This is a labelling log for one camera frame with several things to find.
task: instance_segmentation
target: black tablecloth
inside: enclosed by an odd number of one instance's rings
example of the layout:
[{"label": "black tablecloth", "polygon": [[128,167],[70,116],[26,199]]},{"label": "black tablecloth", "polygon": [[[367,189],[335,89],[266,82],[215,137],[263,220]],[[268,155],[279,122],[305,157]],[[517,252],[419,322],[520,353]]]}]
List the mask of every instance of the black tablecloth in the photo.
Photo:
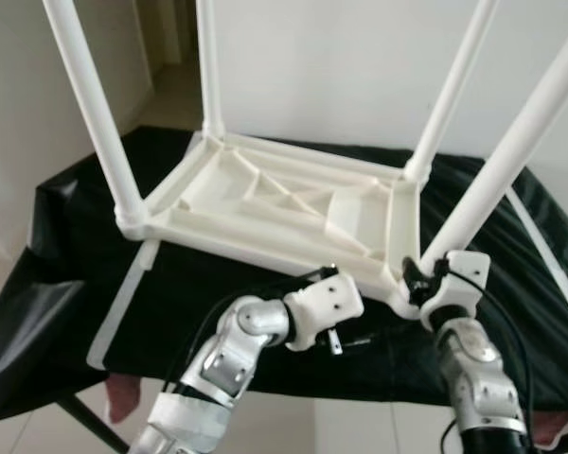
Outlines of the black tablecloth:
[{"label": "black tablecloth", "polygon": [[[124,137],[143,196],[182,159],[191,133],[140,128]],[[390,166],[410,152],[310,144]],[[421,244],[429,244],[480,169],[479,159],[438,155],[421,196]],[[568,275],[568,218],[525,170],[514,184]],[[0,294],[0,418],[33,410],[93,385],[105,372],[85,357],[139,248],[115,226],[114,204],[96,156],[41,184],[32,235]],[[488,253],[491,290],[528,346],[536,407],[568,410],[568,305],[510,204],[503,200],[470,245]],[[282,276],[172,244],[162,244],[106,356],[111,372],[164,377],[174,352],[189,346],[215,302]],[[304,353],[266,350],[252,389],[268,393],[448,405],[432,339],[421,325],[365,300],[362,318],[342,323],[341,357],[317,346]],[[521,364],[506,326],[488,306],[479,318],[502,350],[520,391]]]}]

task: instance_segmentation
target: table leg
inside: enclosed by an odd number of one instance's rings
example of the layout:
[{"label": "table leg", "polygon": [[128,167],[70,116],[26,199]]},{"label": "table leg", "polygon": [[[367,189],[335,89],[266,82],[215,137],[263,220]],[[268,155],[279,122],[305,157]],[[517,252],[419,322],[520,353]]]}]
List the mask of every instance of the table leg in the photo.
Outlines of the table leg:
[{"label": "table leg", "polygon": [[57,402],[62,409],[73,416],[80,424],[93,432],[103,443],[108,445],[118,454],[129,452],[128,444],[111,430],[101,419],[96,416],[75,395],[65,397]]}]

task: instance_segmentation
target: black cable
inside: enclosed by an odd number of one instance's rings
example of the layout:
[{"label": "black cable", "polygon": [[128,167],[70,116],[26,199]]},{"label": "black cable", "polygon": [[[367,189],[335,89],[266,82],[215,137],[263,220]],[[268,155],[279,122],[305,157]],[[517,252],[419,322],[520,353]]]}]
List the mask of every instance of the black cable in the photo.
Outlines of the black cable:
[{"label": "black cable", "polygon": [[[278,281],[272,282],[270,284],[265,284],[263,286],[245,288],[243,290],[239,290],[239,291],[236,291],[234,293],[231,293],[231,294],[225,296],[224,298],[221,298],[216,304],[214,304],[210,308],[210,310],[206,313],[206,315],[204,315],[204,318],[203,318],[202,322],[200,323],[200,326],[196,330],[193,341],[191,342],[191,345],[189,346],[189,349],[187,350],[187,356],[186,356],[186,360],[185,360],[183,369],[186,370],[187,367],[189,367],[189,364],[191,363],[194,355],[196,354],[196,350],[198,348],[198,343],[200,343],[200,340],[204,337],[205,330],[210,325],[210,323],[214,321],[216,314],[219,314],[219,316],[222,315],[224,306],[226,304],[230,304],[236,298],[239,298],[239,297],[244,296],[244,295],[256,293],[256,292],[262,291],[266,288],[278,288],[278,287],[283,286],[284,284],[292,283],[292,282],[295,282],[295,281],[306,281],[306,280],[314,277],[315,275],[323,274],[326,271],[328,271],[328,268],[323,267],[323,268],[320,268],[318,270],[311,271],[311,272],[308,272],[306,274],[302,274],[300,276],[287,277],[287,278],[280,279]],[[169,369],[167,371],[167,375],[166,375],[165,380],[164,380],[164,385],[162,386],[162,393],[166,392],[166,390],[169,387],[169,384],[172,383],[172,379],[173,379],[174,374],[177,372],[178,369],[180,369],[179,367],[177,367],[178,366],[178,359],[183,354],[183,352],[186,350],[186,345],[187,345],[186,341],[184,341],[181,344],[181,346],[179,347],[179,350],[177,351],[172,363],[169,366]]]},{"label": "black cable", "polygon": [[439,439],[439,452],[440,452],[440,454],[446,454],[446,452],[444,451],[444,443],[446,443],[446,438],[448,437],[448,434],[451,433],[451,430],[453,429],[453,427],[455,425],[456,425],[456,420],[453,419],[451,421],[451,423],[448,424],[448,426],[444,430],[444,433],[442,433],[442,436]]},{"label": "black cable", "polygon": [[530,366],[530,361],[528,360],[528,354],[526,352],[526,347],[524,341],[522,340],[522,336],[520,335],[520,331],[518,327],[513,322],[513,319],[509,315],[509,313],[505,310],[503,305],[490,293],[484,288],[478,286],[475,282],[473,282],[470,278],[465,277],[463,274],[460,274],[453,270],[448,270],[448,273],[461,279],[462,281],[466,282],[473,288],[477,289],[482,295],[492,304],[498,312],[499,315],[505,320],[506,324],[509,327],[509,330],[518,344],[518,348],[520,350],[520,355],[522,357],[522,363],[524,364],[524,380],[525,380],[525,394],[526,394],[526,431],[528,433],[528,443],[529,447],[534,447],[534,441],[532,438],[532,429],[533,429],[533,416],[532,411],[534,407],[534,382],[532,376],[532,367]]}]

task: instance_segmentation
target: floor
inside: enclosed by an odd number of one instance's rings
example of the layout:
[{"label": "floor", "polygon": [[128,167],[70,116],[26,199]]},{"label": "floor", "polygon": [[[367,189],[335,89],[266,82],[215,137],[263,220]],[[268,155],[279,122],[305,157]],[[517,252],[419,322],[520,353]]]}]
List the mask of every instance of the floor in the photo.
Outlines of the floor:
[{"label": "floor", "polygon": [[[156,78],[155,98],[138,124],[197,130],[202,102],[197,63],[166,67]],[[0,261],[0,288],[11,263]],[[140,408],[115,428],[131,441],[142,427],[161,383],[145,380]],[[97,414],[105,408],[102,385],[79,397]],[[226,454],[435,454],[452,418],[448,409],[409,404],[348,403],[249,393],[219,452]],[[85,428],[55,405],[0,422],[0,454],[109,454]],[[446,452],[461,452],[453,432]]]}]

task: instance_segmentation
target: white tube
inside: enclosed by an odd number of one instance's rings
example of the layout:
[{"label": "white tube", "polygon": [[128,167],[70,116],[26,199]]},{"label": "white tube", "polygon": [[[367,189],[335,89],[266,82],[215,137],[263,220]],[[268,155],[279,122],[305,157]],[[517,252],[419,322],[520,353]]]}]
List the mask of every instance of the white tube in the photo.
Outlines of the white tube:
[{"label": "white tube", "polygon": [[567,99],[568,40],[421,257],[420,268],[423,272],[431,274],[434,262],[447,251],[463,250],[469,245],[522,171]]},{"label": "white tube", "polygon": [[196,0],[196,10],[198,11],[198,46],[200,47],[200,77],[204,109],[203,134],[204,137],[222,139],[225,135],[225,125],[221,113],[213,0]]},{"label": "white tube", "polygon": [[404,178],[411,182],[426,182],[431,163],[442,142],[458,100],[465,88],[473,64],[494,17],[499,0],[480,0],[471,17],[453,66],[444,82],[434,110],[423,131],[415,153],[404,168]]},{"label": "white tube", "polygon": [[115,201],[118,221],[136,225],[147,210],[98,78],[73,0],[44,0],[65,69]]}]

